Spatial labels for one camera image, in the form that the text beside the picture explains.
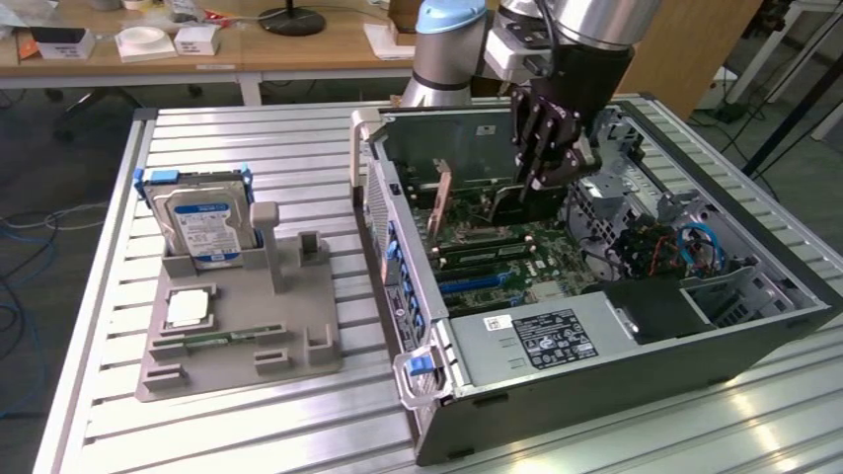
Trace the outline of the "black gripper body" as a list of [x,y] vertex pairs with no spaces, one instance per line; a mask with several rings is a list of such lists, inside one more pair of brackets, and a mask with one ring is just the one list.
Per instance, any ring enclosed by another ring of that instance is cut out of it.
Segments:
[[594,119],[608,104],[634,55],[634,47],[604,50],[584,44],[553,47],[554,73],[530,80],[532,89],[581,119]]

